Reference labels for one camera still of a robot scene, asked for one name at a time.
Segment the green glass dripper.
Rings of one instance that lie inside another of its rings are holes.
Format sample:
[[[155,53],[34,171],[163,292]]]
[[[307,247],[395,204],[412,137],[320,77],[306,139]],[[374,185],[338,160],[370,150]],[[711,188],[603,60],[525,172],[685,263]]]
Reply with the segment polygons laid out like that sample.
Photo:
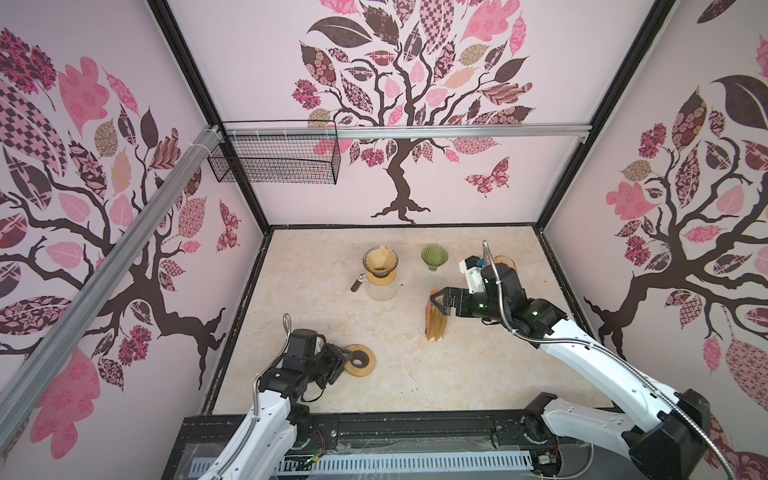
[[[429,271],[436,272],[448,261],[449,253],[442,245],[428,244],[421,250],[420,257]]]

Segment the wooden dripper ring holder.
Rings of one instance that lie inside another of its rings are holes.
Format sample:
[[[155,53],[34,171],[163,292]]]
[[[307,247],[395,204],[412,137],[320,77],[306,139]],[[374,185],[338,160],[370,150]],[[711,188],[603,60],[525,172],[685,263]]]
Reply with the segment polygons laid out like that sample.
[[[369,283],[373,285],[386,286],[395,281],[397,277],[397,272],[395,270],[374,271],[374,272],[366,271],[364,273],[364,277]]]

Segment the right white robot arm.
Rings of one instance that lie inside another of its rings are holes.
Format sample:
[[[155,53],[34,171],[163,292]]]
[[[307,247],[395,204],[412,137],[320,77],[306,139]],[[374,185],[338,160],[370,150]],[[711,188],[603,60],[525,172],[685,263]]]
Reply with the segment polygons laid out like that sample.
[[[610,413],[540,394],[533,411],[546,430],[629,459],[648,479],[687,479],[710,448],[710,404],[697,391],[678,391],[644,374],[573,319],[527,296],[515,269],[472,256],[460,265],[467,285],[445,287],[430,303],[445,316],[499,324],[560,360],[609,397]]]

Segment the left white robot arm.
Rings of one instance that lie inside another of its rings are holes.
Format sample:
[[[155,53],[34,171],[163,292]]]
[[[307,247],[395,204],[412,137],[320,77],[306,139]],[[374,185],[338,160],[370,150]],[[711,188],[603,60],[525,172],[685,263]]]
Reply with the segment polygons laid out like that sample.
[[[252,383],[252,405],[204,479],[268,479],[302,435],[307,387],[325,388],[344,372],[349,349],[329,344],[310,329],[290,332],[280,354]]]

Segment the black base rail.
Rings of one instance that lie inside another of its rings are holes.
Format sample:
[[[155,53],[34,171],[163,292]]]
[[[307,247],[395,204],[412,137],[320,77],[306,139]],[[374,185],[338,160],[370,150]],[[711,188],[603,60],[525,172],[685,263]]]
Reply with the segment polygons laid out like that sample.
[[[318,461],[326,455],[527,451],[534,470],[349,475],[314,479],[597,479],[605,452],[586,442],[524,433],[521,410],[398,413],[314,413],[306,436],[283,460]]]

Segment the back aluminium rail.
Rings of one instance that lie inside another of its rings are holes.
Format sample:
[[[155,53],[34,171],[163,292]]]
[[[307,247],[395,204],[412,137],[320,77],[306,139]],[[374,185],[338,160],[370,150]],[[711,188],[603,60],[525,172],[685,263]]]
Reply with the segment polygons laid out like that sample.
[[[358,139],[411,139],[411,138],[512,138],[512,137],[577,137],[589,136],[592,126],[588,124],[513,124],[513,125],[448,125],[448,126],[385,126],[385,127],[288,127],[264,126],[252,128],[229,125],[228,135],[246,135],[265,138],[267,136],[294,137],[319,136],[344,140]]]

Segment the aluminium rail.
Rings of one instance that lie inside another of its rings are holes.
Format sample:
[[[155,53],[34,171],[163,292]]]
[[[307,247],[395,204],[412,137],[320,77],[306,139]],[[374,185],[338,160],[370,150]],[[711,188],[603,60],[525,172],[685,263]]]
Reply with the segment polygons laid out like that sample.
[[[1,392],[1,446],[6,447],[63,368],[99,311],[157,230],[165,214],[210,152],[222,140],[222,128],[209,125],[190,144],[163,186],[106,255],[102,265],[72,300],[61,319],[21,365]]]
[[[265,138],[267,136],[294,137],[319,136],[344,140],[358,139],[411,139],[411,138],[512,138],[512,137],[577,137],[589,136],[592,126],[588,124],[513,124],[513,125],[448,125],[448,126],[385,126],[385,127],[288,127],[264,126],[252,128],[229,125],[228,135],[246,135]]]

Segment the left aluminium rail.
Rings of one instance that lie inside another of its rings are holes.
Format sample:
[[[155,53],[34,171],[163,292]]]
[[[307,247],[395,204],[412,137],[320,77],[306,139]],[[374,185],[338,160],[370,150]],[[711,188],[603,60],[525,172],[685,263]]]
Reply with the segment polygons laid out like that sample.
[[[163,186],[106,255],[102,265],[72,300],[61,319],[21,365],[1,392],[1,446],[6,447],[63,368],[99,311],[157,230],[165,214],[210,152],[222,140],[222,128],[209,125],[190,144]]]

